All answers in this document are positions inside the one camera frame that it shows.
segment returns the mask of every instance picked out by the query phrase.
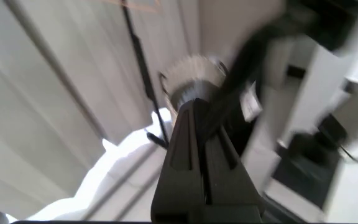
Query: black pole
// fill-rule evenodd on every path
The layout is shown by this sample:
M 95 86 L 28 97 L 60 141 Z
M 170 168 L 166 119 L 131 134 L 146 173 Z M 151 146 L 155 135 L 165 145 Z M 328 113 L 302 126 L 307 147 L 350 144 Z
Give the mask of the black pole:
M 121 0 L 121 3 L 122 3 L 121 9 L 124 12 L 124 17 L 125 17 L 125 21 L 126 21 L 126 24 L 128 27 L 129 35 L 131 36 L 131 41 L 134 46 L 137 64 L 139 66 L 140 74 L 142 75 L 145 92 L 146 92 L 147 97 L 153 102 L 154 111 L 157 114 L 158 121 L 160 123 L 161 132 L 163 135 L 163 139 L 160 139 L 159 137 L 157 137 L 156 135 L 154 135 L 152 133 L 147 133 L 147 137 L 154 143 L 167 149 L 168 144 L 169 144 L 168 135 L 167 135 L 167 131 L 165 130 L 164 122 L 162 120 L 160 111 L 158 110 L 158 103 L 157 103 L 157 99 L 155 97 L 153 84 L 150 79 L 149 69 L 147 68 L 147 64 L 144 59 L 142 44 L 140 42 L 140 39 L 138 38 L 138 36 L 136 36 L 136 34 L 134 32 L 131 15 L 129 14 L 128 8 L 125 6 L 126 0 Z

